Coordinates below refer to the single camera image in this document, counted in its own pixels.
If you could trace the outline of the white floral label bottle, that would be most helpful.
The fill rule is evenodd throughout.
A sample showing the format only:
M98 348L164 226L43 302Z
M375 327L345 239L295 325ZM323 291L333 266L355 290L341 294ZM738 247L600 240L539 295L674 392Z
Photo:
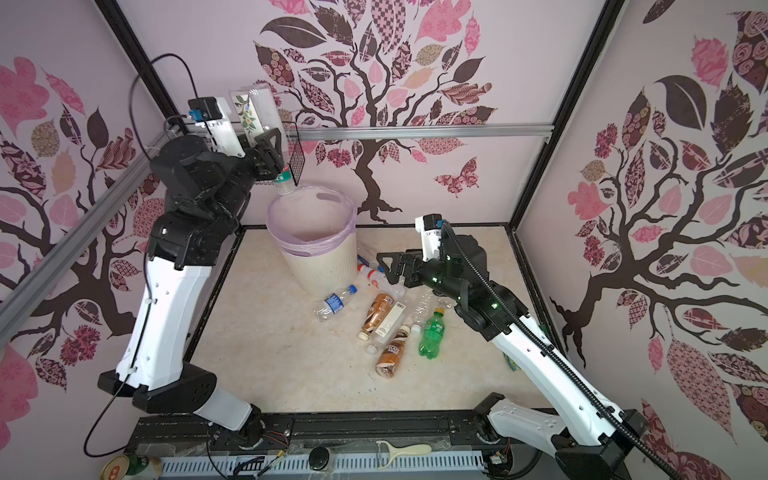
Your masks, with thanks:
M284 166L275 180L275 185L280 195L294 192L296 182L290 166L291 142L280 117L272 87L267 83L255 83L247 89L231 91L230 96L250 144L254 144L259 135L276 132L276 139L272 144L281 153Z

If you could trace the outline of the green soda bottle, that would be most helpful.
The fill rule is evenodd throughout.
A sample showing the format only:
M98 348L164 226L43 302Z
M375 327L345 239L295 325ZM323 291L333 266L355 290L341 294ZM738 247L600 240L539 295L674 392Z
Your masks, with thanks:
M437 308L424 326L418 348L419 355L427 359L435 359L439 355L444 333L444 309Z

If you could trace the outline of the brown milk tea bottle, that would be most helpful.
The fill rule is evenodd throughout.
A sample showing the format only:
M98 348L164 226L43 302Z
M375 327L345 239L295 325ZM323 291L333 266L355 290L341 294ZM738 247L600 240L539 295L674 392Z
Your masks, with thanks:
M376 373L379 376L389 379L395 375L403 358L410 333L411 328L407 325L402 325L383 348L375 366Z

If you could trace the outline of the clear white label bottle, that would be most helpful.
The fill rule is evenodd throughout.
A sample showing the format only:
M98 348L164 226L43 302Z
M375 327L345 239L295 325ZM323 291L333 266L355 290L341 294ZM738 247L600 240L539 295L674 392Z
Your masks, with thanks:
M374 355L378 353L394 337L397 329L402 324L405 310L406 305L402 302L396 302L393 305L381 323L372 331L369 343L365 347L367 354Z

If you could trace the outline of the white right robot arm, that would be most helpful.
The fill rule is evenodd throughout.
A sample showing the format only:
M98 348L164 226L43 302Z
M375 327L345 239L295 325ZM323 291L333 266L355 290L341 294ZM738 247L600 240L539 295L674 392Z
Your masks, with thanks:
M611 479L642 447L646 420L608 400L571 365L516 295L491 279L474 237L426 234L421 248L382 252L377 260L390 283L454 300L463 322L514 361L554 409L489 396L480 415L495 435L552 457L570 479Z

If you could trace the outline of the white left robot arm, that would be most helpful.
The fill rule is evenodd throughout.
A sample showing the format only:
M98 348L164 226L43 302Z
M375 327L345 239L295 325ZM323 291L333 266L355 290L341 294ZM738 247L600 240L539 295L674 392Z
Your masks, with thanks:
M146 248L145 291L134 329L117 367L98 387L129 397L149 414L195 414L233 432L242 442L261 438L261 412L219 386L214 373L184 360L186 336L204 283L225 241L240 227L252 187L284 170L283 136L277 129L241 155L214 152L185 135L151 159L151 173L166 187L164 213Z

